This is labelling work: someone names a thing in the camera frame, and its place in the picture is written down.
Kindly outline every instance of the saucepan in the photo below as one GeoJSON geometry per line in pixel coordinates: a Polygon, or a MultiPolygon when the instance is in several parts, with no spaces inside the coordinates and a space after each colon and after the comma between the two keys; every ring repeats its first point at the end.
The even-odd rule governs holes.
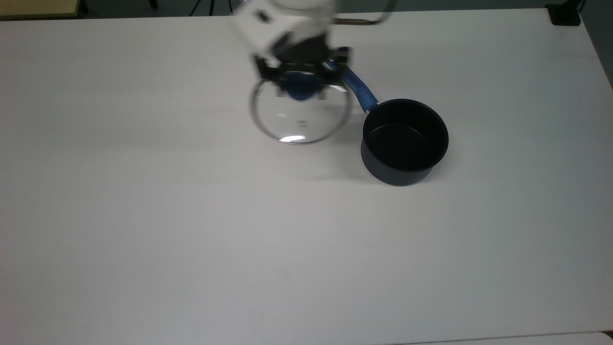
{"type": "Polygon", "coordinates": [[[368,171],[394,186],[415,184],[425,178],[447,152],[449,134],[443,119],[430,107],[411,99],[380,104],[349,68],[343,81],[368,114],[360,148],[368,171]]]}

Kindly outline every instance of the blue handle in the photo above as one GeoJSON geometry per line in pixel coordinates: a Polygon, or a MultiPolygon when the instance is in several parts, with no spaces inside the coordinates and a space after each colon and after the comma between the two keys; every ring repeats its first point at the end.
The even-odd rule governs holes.
{"type": "MultiPolygon", "coordinates": [[[[336,70],[337,66],[335,63],[331,61],[326,61],[326,63],[328,66],[330,66],[330,68],[336,70]]],[[[353,91],[353,93],[356,94],[357,101],[360,102],[360,106],[364,112],[367,113],[373,109],[374,106],[379,104],[379,101],[377,101],[377,98],[373,95],[368,86],[366,86],[366,84],[364,84],[364,82],[358,78],[355,73],[353,73],[349,66],[347,67],[347,71],[343,76],[343,81],[353,91]]]]}

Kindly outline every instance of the cable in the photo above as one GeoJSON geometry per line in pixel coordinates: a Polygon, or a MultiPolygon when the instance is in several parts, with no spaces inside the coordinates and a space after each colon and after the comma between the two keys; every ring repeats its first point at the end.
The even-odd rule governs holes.
{"type": "Polygon", "coordinates": [[[338,25],[376,25],[376,24],[381,24],[384,21],[386,21],[392,15],[392,12],[396,8],[396,3],[398,3],[398,0],[387,0],[387,6],[383,10],[384,13],[377,20],[334,18],[334,24],[338,24],[338,25]]]}
{"type": "Polygon", "coordinates": [[[196,2],[196,5],[194,6],[194,8],[192,9],[192,12],[189,14],[189,16],[191,17],[194,14],[194,11],[196,11],[196,7],[198,7],[198,5],[200,4],[200,0],[198,0],[196,2]]]}

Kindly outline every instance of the metal rim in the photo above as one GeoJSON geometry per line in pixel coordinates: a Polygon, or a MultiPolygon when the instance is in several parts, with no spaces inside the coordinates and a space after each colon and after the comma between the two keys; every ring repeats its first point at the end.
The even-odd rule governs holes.
{"type": "Polygon", "coordinates": [[[283,144],[290,144],[290,145],[306,145],[306,144],[312,144],[315,142],[319,142],[325,139],[328,139],[329,137],[331,137],[332,135],[334,135],[336,132],[338,132],[342,127],[345,126],[345,124],[347,124],[347,122],[349,121],[349,118],[351,116],[351,95],[349,92],[349,89],[347,88],[347,86],[345,84],[343,84],[343,86],[345,87],[345,89],[347,89],[347,92],[345,93],[346,96],[346,100],[347,103],[345,105],[345,113],[343,114],[343,118],[341,118],[340,122],[334,127],[332,128],[332,130],[330,130],[325,136],[318,138],[317,140],[312,140],[312,141],[303,141],[303,142],[283,142],[281,141],[282,138],[279,138],[278,136],[274,135],[272,132],[270,132],[266,126],[264,126],[264,124],[262,123],[262,120],[260,119],[260,116],[257,112],[257,99],[259,98],[260,92],[262,90],[262,86],[266,83],[271,83],[267,80],[260,80],[259,83],[256,84],[256,86],[253,88],[253,92],[251,93],[251,102],[249,105],[249,108],[251,110],[251,119],[253,120],[253,122],[256,124],[256,126],[267,136],[271,137],[272,139],[274,139],[277,142],[282,142],[283,144]]]}

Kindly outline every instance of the table surface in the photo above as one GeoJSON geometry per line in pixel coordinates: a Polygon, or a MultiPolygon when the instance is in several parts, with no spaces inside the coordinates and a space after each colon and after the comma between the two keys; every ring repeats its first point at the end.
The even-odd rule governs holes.
{"type": "Polygon", "coordinates": [[[0,343],[397,344],[613,327],[613,93],[544,9],[332,45],[449,128],[410,187],[251,123],[229,18],[0,23],[0,343]]]}
{"type": "Polygon", "coordinates": [[[0,0],[0,18],[76,17],[79,0],[0,0]]]}
{"type": "Polygon", "coordinates": [[[604,333],[578,333],[564,335],[521,336],[516,338],[444,341],[437,345],[613,345],[613,339],[604,333]]]}

